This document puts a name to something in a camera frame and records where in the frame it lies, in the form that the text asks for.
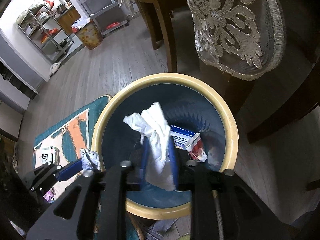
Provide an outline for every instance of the trash can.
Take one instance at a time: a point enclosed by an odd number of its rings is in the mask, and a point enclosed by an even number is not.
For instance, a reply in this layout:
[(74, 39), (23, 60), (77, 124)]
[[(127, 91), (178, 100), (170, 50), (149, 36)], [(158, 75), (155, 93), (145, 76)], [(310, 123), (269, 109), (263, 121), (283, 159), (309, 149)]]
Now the trash can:
[[(125, 116), (159, 102), (169, 125), (200, 132), (204, 150), (214, 151), (215, 170), (233, 169), (238, 151), (235, 119), (222, 97), (204, 82), (182, 74), (161, 73), (141, 78), (117, 93), (102, 111), (93, 132), (92, 150), (108, 170), (140, 147), (140, 133), (123, 122)], [(128, 191), (126, 210), (162, 220), (190, 213), (191, 192), (165, 191), (153, 185)]]
[(103, 41), (100, 31), (92, 21), (77, 31), (76, 36), (90, 50), (97, 47)]

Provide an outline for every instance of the trash can rim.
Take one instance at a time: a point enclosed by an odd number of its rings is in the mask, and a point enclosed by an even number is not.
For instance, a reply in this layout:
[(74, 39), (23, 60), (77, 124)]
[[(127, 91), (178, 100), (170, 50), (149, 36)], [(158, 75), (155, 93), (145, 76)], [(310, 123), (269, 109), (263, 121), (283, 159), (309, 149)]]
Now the trash can rim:
[[(116, 108), (130, 95), (138, 90), (145, 87), (157, 84), (177, 84), (187, 86), (201, 95), (203, 95), (212, 105), (216, 108), (225, 130), (226, 137), (226, 149), (223, 158), (223, 162), (220, 168), (220, 172), (225, 169), (233, 169), (236, 163), (236, 157), (238, 152), (238, 129), (236, 121), (225, 103), (222, 97), (209, 85), (198, 80), (194, 77), (179, 74), (179, 73), (160, 73), (153, 74), (140, 78), (131, 84), (127, 85), (121, 91), (119, 91), (105, 106), (102, 113), (100, 114), (97, 123), (94, 126), (91, 150), (97, 151), (100, 156), (101, 169), (104, 171), (103, 159), (101, 156), (101, 146), (104, 129), (108, 123), (109, 118), (114, 113)], [(190, 214), (191, 206), (190, 203), (186, 203), (173, 208), (151, 208), (140, 205), (131, 201), (126, 200), (126, 210), (132, 214), (140, 217), (162, 220), (162, 219), (173, 219), (186, 216)]]

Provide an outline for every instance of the crumpled tissue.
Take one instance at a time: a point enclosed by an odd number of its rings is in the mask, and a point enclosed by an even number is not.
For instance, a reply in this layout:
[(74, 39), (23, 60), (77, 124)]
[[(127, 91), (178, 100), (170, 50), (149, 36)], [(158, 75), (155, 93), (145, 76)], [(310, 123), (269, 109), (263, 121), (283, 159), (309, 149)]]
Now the crumpled tissue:
[(160, 104), (153, 103), (141, 114), (133, 113), (126, 116), (123, 121), (133, 130), (140, 132), (141, 145), (144, 137), (149, 140), (152, 154), (148, 158), (145, 180), (167, 191), (174, 190), (168, 154), (170, 126), (164, 118)]

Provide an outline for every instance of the rusty bucket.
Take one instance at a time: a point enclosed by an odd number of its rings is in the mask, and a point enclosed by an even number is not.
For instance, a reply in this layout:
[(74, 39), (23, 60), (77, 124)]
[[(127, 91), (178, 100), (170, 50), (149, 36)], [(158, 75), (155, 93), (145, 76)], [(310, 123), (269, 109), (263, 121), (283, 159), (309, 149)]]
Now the rusty bucket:
[(91, 21), (76, 32), (76, 36), (90, 50), (97, 47), (103, 41), (101, 33)]

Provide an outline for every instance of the screw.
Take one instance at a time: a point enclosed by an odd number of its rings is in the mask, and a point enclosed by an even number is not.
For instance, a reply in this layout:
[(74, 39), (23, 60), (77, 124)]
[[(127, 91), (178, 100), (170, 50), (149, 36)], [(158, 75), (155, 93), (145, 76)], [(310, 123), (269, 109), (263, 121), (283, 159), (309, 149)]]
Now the screw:
[(93, 175), (93, 170), (85, 170), (83, 172), (83, 176), (85, 177), (91, 177)]
[(225, 169), (223, 173), (227, 176), (233, 176), (235, 174), (232, 169)]
[(130, 167), (131, 166), (131, 161), (122, 161), (120, 162), (121, 167)]
[(186, 162), (186, 165), (187, 165), (188, 167), (194, 167), (194, 166), (197, 165), (197, 163), (196, 163), (194, 160), (188, 160), (188, 161)]

